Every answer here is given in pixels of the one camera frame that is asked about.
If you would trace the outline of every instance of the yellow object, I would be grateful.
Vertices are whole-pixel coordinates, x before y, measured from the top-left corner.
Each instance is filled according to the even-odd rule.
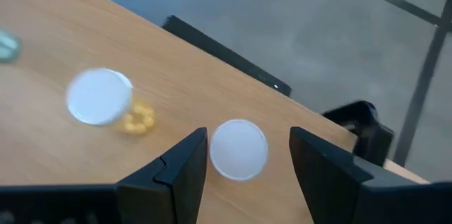
[[[115,123],[115,127],[129,134],[144,134],[154,125],[154,110],[142,100],[133,100],[131,109]]]

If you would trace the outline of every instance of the wood grain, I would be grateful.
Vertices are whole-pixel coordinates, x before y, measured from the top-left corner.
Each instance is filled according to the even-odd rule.
[[[261,127],[269,161],[251,182],[210,166],[199,223],[310,223],[293,172],[289,128],[350,150],[355,136],[108,0],[0,0],[0,27],[23,53],[0,66],[0,184],[116,182],[200,126],[228,119]],[[155,128],[125,136],[75,121],[65,87],[104,66],[127,75],[155,109]]]

